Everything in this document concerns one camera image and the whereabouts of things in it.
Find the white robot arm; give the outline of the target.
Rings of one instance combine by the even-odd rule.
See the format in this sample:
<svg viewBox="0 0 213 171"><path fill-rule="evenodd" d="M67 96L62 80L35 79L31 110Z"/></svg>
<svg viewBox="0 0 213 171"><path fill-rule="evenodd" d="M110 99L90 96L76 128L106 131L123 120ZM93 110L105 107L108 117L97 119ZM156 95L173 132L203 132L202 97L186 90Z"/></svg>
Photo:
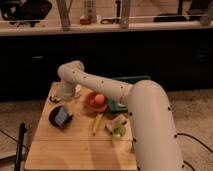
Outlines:
<svg viewBox="0 0 213 171"><path fill-rule="evenodd" d="M184 171L171 105L158 83L130 84L88 74L81 61L65 63L57 73L63 100L71 100L80 84L128 108L138 171Z"/></svg>

